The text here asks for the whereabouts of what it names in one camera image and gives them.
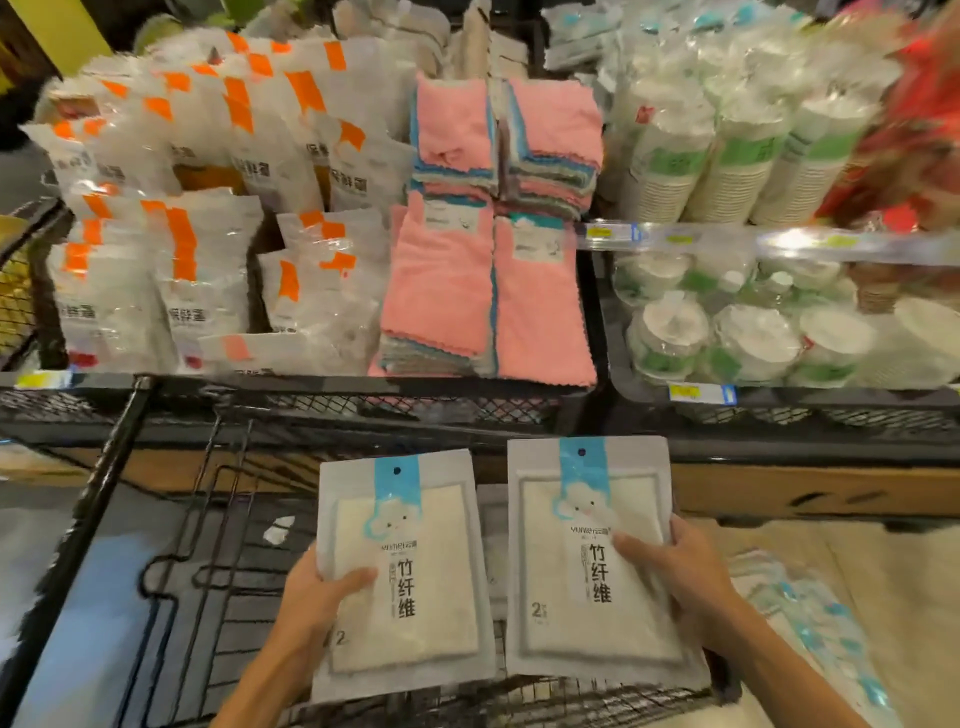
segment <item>packaged towel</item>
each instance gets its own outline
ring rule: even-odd
[[[493,210],[410,194],[383,305],[384,333],[473,357],[488,347]]]
[[[496,218],[495,230],[498,375],[595,384],[573,229],[554,218],[512,213]]]

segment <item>stack of towels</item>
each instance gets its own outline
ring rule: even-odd
[[[420,76],[410,120],[415,187],[488,202],[498,187],[495,129],[485,81]]]
[[[603,164],[603,118],[574,81],[505,82],[507,184],[514,207],[578,220]]]

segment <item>blue label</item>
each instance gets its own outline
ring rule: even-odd
[[[404,510],[409,510],[411,515],[419,518],[422,511],[420,459],[416,455],[376,458],[373,461],[373,497],[373,515],[364,523],[364,535],[368,539],[383,541],[396,531],[399,523],[393,523],[394,519],[386,515],[388,513],[396,512],[398,519],[406,520],[408,515]],[[384,503],[390,503],[392,511],[386,511],[384,518],[380,519],[380,507]],[[396,508],[397,504],[405,508]]]
[[[610,505],[610,474],[607,469],[607,447],[603,437],[567,437],[560,445],[560,495],[554,498],[553,513],[570,521],[560,511],[562,501],[567,499],[571,486],[584,484]]]

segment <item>forearm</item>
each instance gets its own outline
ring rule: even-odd
[[[300,678],[295,661],[268,642],[244,670],[210,728],[274,728],[297,697]]]
[[[776,728],[870,728],[749,604],[733,610],[727,622],[725,657]]]

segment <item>human hand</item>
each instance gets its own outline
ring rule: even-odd
[[[290,666],[298,681],[309,680],[323,657],[324,641],[340,602],[369,587],[375,578],[376,569],[356,569],[336,581],[324,581],[317,573],[316,544],[311,544],[287,574],[280,611],[264,651]]]
[[[615,531],[613,547],[634,566],[660,577],[680,607],[682,629],[724,654],[732,627],[754,610],[733,588],[723,557],[703,531],[679,516],[670,519],[670,527],[673,546],[653,546]]]

